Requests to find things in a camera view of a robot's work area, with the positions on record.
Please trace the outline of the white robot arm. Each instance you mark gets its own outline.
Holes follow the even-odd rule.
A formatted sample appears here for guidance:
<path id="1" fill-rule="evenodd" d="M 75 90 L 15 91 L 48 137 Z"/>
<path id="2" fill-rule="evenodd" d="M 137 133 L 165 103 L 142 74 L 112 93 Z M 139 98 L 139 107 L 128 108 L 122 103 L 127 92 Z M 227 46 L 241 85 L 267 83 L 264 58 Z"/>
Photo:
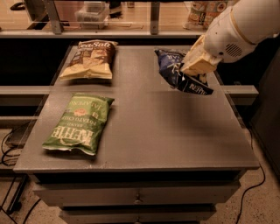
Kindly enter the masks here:
<path id="1" fill-rule="evenodd" d="M 209 25 L 183 59 L 181 72 L 207 74 L 233 63 L 280 32 L 280 0 L 239 0 Z"/>

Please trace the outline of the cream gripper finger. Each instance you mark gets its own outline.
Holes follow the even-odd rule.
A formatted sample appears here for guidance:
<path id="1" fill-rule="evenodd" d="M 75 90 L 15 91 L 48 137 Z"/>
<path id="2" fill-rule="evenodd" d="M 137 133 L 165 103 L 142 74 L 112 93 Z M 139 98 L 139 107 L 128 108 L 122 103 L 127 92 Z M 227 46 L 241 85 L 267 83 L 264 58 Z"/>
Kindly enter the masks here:
<path id="1" fill-rule="evenodd" d="M 185 65 L 190 65 L 192 64 L 196 59 L 198 58 L 197 52 L 194 50 L 190 50 L 186 56 L 183 58 L 183 63 Z"/>
<path id="2" fill-rule="evenodd" d="M 184 74 L 195 76 L 198 74 L 207 74 L 214 71 L 218 61 L 215 59 L 205 59 L 199 57 L 197 59 L 183 59 L 183 66 L 180 71 Z"/>

